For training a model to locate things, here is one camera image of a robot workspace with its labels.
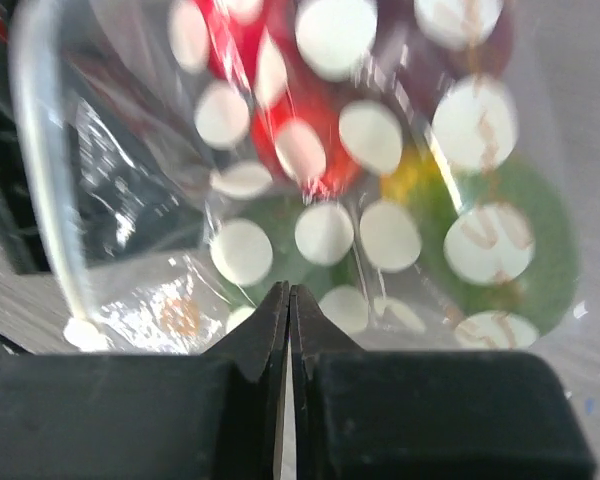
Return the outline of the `fake dark purple plum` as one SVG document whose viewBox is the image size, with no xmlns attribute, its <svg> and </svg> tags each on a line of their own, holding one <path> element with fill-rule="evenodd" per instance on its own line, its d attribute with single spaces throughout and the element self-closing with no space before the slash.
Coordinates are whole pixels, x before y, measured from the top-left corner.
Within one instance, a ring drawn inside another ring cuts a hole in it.
<svg viewBox="0 0 600 480">
<path fill-rule="evenodd" d="M 432 120 L 466 76 L 499 77 L 513 51 L 504 1 L 378 1 L 376 37 L 359 82 L 398 119 Z"/>
</svg>

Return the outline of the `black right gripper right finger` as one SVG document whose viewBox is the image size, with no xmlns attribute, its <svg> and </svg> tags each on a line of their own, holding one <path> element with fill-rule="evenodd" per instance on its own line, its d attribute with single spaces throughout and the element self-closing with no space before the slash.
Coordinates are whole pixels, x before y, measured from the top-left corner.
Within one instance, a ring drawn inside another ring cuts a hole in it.
<svg viewBox="0 0 600 480">
<path fill-rule="evenodd" d="M 554 370 L 521 352 L 371 351 L 304 286 L 289 304 L 301 479 L 592 479 Z"/>
</svg>

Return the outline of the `clear zip top bag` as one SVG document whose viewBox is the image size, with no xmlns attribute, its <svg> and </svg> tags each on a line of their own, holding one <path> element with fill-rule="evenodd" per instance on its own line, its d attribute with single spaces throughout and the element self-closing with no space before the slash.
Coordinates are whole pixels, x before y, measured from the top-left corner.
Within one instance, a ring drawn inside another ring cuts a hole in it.
<svg viewBox="0 0 600 480">
<path fill-rule="evenodd" d="M 279 282 L 358 341 L 517 349 L 579 248 L 524 1 L 25 1 L 27 181 L 83 352 L 194 353 Z"/>
</svg>

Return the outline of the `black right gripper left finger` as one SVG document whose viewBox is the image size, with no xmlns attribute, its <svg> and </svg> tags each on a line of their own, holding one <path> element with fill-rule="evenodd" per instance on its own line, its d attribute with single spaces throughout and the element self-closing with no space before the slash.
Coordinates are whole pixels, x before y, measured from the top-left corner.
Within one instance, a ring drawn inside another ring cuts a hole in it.
<svg viewBox="0 0 600 480">
<path fill-rule="evenodd" d="M 0 361 L 0 479 L 277 479 L 289 286 L 199 355 Z"/>
</svg>

